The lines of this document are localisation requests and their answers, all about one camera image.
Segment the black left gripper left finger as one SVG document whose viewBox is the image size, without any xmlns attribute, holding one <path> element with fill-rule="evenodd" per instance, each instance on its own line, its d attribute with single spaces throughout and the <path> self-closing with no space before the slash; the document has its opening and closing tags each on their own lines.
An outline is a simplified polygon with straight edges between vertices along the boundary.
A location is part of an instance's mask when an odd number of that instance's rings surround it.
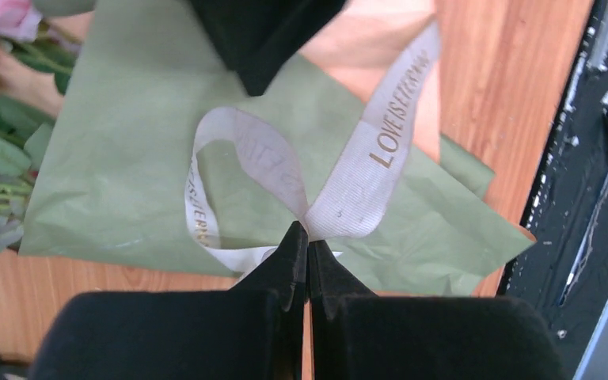
<svg viewBox="0 0 608 380">
<path fill-rule="evenodd" d="M 299 379 L 308 236 L 226 291 L 94 291 L 59 312 L 31 379 Z"/>
</svg>

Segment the pink fake flower bunch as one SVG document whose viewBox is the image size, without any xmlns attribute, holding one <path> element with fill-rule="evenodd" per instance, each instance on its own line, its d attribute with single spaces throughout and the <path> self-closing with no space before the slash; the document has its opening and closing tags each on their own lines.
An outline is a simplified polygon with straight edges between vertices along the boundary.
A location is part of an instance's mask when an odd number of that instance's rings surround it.
<svg viewBox="0 0 608 380">
<path fill-rule="evenodd" d="M 24 217 L 92 14 L 52 16 L 35 1 L 0 1 L 0 253 Z"/>
</svg>

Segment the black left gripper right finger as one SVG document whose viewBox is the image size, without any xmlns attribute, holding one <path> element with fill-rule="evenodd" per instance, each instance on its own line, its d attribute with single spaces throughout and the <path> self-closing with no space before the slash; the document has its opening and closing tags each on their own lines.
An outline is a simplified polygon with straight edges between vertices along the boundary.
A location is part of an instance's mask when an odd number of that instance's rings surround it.
<svg viewBox="0 0 608 380">
<path fill-rule="evenodd" d="M 496 297 L 380 296 L 323 241 L 308 248 L 316 379 L 562 379 L 543 320 Z"/>
</svg>

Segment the peach green wrapping paper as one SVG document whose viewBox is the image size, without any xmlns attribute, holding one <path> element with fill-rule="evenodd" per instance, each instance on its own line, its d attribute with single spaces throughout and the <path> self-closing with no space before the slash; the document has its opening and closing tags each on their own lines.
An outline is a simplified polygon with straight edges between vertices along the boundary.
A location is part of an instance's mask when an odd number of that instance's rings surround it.
<svg viewBox="0 0 608 380">
<path fill-rule="evenodd" d="M 99 1 L 20 251 L 231 276 L 299 221 L 371 288 L 469 295 L 532 241 L 413 143 L 440 52 L 432 2 L 349 1 L 251 97 L 190 5 Z"/>
</svg>

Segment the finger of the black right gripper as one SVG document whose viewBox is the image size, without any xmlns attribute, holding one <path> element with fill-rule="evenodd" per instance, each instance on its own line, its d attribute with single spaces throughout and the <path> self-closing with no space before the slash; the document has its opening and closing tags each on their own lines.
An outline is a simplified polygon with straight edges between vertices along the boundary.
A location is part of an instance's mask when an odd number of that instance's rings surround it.
<svg viewBox="0 0 608 380">
<path fill-rule="evenodd" d="M 251 97 L 343 8 L 345 0 L 191 0 L 225 68 Z"/>
</svg>

